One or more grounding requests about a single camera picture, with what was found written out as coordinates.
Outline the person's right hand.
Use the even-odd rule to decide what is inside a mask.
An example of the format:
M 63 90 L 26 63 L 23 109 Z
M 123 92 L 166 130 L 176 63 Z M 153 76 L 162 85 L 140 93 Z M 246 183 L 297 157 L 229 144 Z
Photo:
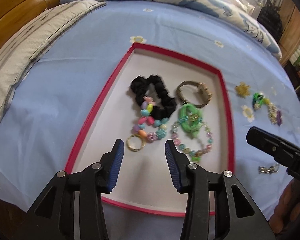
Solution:
M 274 213 L 269 219 L 269 225 L 275 234 L 281 233 L 300 215 L 300 181 L 293 179 L 286 186 Z

